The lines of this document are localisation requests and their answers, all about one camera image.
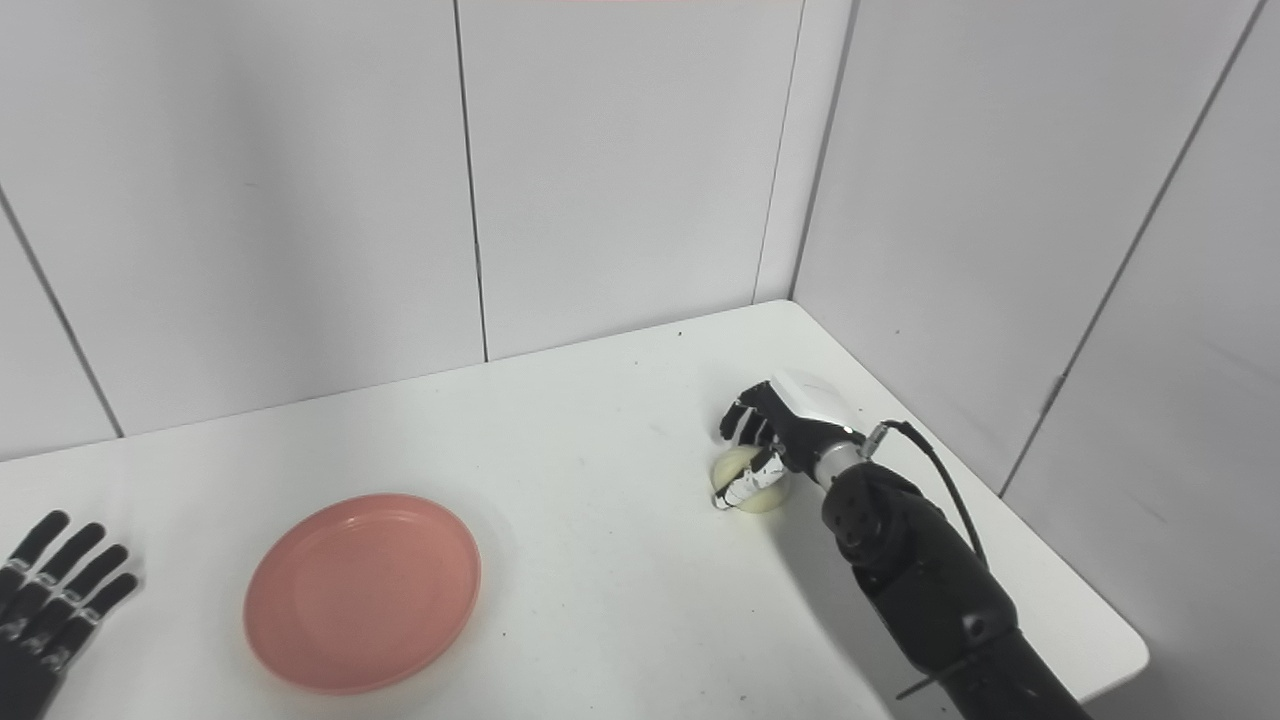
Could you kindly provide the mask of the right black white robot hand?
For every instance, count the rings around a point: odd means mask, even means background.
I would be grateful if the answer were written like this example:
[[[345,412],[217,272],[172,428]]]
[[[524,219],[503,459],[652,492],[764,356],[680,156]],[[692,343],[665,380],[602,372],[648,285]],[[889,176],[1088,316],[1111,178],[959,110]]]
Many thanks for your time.
[[[722,441],[749,455],[716,487],[718,510],[746,510],[788,477],[818,480],[824,456],[838,450],[859,457],[867,436],[847,423],[849,405],[829,383],[797,372],[777,372],[746,388],[718,424]]]

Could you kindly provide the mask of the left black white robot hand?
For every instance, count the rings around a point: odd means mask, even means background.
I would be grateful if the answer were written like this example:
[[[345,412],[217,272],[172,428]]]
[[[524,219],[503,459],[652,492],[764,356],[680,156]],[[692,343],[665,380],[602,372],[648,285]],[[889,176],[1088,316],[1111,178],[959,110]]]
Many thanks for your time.
[[[42,719],[70,666],[104,619],[133,594],[140,578],[122,571],[129,550],[111,544],[92,521],[54,542],[70,525],[55,509],[36,523],[1,568],[1,716]]]

